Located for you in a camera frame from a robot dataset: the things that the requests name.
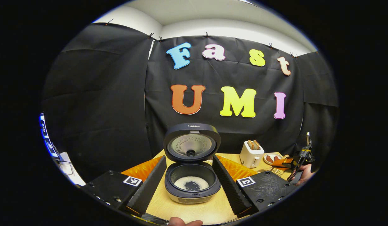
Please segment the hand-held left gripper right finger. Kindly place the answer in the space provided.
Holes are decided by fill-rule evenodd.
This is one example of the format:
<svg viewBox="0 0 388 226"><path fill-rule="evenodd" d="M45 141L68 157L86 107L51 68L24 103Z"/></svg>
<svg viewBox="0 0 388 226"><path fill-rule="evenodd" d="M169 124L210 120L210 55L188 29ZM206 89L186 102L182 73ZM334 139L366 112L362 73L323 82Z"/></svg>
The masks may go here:
<svg viewBox="0 0 388 226"><path fill-rule="evenodd" d="M271 171L248 173L249 168L218 155L212 168L238 218L270 209L298 189Z"/></svg>

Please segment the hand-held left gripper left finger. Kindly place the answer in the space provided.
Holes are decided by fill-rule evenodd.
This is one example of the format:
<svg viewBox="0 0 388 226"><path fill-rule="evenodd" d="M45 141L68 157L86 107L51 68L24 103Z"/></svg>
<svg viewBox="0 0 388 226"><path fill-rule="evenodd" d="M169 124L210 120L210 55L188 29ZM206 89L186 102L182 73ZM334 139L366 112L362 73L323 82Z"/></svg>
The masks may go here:
<svg viewBox="0 0 388 226"><path fill-rule="evenodd" d="M83 186L83 191L112 209L137 217L145 214L166 170L166 157L160 156L122 173L107 171Z"/></svg>

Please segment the white rice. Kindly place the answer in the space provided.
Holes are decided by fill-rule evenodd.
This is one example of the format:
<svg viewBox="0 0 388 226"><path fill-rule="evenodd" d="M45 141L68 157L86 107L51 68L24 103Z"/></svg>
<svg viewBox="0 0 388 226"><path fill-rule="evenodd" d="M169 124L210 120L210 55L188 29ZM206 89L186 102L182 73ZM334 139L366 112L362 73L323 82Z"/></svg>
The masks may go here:
<svg viewBox="0 0 388 226"><path fill-rule="evenodd" d="M209 187L209 183L198 176L185 176L174 182L179 189L186 191L201 191Z"/></svg>

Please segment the black rice cooker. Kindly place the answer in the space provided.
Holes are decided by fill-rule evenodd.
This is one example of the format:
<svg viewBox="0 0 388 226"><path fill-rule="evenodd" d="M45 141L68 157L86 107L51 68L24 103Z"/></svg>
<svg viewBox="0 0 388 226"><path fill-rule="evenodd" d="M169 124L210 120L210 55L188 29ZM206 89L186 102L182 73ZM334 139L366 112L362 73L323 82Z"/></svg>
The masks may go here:
<svg viewBox="0 0 388 226"><path fill-rule="evenodd" d="M181 204L204 203L220 190L221 184L212 166L204 163L213 158L220 143L220 134L212 125L183 123L168 129L164 152L173 163L166 170L165 188L171 200ZM174 182L185 176L198 176L207 181L209 187L201 191L179 189Z"/></svg>

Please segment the white round plate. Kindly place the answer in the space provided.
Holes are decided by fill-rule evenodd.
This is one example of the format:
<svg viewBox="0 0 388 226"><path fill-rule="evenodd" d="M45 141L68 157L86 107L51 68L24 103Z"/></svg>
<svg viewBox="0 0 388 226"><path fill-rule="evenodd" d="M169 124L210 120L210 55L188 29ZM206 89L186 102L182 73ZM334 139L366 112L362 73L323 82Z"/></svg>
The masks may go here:
<svg viewBox="0 0 388 226"><path fill-rule="evenodd" d="M267 155L270 155L272 159L274 158L274 156L280 156L280 157L282 158L282 156L281 156L280 154L278 154L278 153L265 153L264 156L263 156L263 160L264 160L268 165L272 165L273 163L269 163L269 162L266 161L265 157L266 157Z"/></svg>

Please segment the white toaster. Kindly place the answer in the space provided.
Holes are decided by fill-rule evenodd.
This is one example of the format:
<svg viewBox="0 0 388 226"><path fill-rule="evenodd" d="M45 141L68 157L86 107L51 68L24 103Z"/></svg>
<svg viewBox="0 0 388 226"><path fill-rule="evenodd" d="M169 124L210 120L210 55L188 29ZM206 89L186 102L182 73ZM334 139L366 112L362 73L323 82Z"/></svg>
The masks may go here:
<svg viewBox="0 0 388 226"><path fill-rule="evenodd" d="M259 165L264 153L261 146L260 150L250 150L245 141L240 152L240 163L247 168L255 168Z"/></svg>

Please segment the black backdrop cloth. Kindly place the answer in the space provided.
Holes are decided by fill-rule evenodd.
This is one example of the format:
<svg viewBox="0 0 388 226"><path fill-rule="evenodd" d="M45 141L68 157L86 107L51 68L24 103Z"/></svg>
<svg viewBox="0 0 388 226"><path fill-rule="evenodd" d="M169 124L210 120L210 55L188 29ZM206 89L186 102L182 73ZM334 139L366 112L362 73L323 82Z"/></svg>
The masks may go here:
<svg viewBox="0 0 388 226"><path fill-rule="evenodd" d="M153 40L103 23L60 52L42 110L52 142L85 182L152 159L180 123L214 126L219 153L257 140L266 153L293 155L309 132L315 170L339 120L336 81L320 53L293 57L235 37Z"/></svg>

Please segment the printed wall poster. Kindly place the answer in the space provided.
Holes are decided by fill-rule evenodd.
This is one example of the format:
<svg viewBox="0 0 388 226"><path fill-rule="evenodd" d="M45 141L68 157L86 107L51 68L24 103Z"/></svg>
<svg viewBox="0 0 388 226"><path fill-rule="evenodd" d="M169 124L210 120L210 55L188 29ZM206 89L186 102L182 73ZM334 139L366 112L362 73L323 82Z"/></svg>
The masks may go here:
<svg viewBox="0 0 388 226"><path fill-rule="evenodd" d="M42 137L44 140L44 144L45 144L48 152L50 153L50 155L52 157L59 160L60 159L59 153L57 152L57 150L53 146L51 139L49 137L49 134L48 134L48 130L46 128L45 115L43 112L41 112L39 115L39 126L40 126L41 134L42 134Z"/></svg>

